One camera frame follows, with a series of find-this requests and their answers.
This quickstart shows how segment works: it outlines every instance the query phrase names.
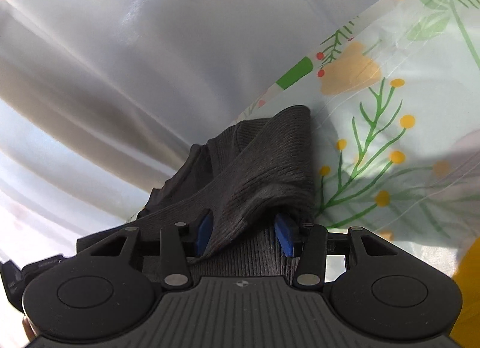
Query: shiny white fabric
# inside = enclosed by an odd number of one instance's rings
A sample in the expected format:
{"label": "shiny white fabric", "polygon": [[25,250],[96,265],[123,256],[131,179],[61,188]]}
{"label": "shiny white fabric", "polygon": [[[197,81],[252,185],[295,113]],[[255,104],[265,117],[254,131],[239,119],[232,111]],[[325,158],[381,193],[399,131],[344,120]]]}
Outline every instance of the shiny white fabric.
{"label": "shiny white fabric", "polygon": [[[128,219],[376,1],[0,0],[0,257],[73,254]],[[3,299],[0,346],[16,347]]]}

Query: folded cloth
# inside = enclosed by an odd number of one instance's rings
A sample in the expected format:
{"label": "folded cloth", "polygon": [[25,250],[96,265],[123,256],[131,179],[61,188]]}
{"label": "folded cloth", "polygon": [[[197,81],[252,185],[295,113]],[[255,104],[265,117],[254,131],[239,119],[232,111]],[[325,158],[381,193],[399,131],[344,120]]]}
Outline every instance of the folded cloth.
{"label": "folded cloth", "polygon": [[[141,241],[160,229],[213,212],[213,231],[204,255],[189,260],[194,279],[203,275],[285,275],[294,260],[282,256],[272,212],[281,208],[298,224],[311,220],[314,203],[310,111],[289,107],[273,118],[227,128],[206,145],[193,145],[185,164],[154,189],[138,219],[77,240],[77,252],[115,231],[136,226]],[[158,276],[158,262],[145,257],[143,273]]]}

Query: white satin fabric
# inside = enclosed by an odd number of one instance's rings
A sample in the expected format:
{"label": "white satin fabric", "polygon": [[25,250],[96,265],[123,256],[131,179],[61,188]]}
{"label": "white satin fabric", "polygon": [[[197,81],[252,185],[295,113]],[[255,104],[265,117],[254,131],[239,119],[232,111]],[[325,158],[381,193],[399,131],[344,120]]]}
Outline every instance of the white satin fabric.
{"label": "white satin fabric", "polygon": [[[116,226],[378,0],[0,0],[0,259]],[[0,346],[25,343],[0,293]]]}

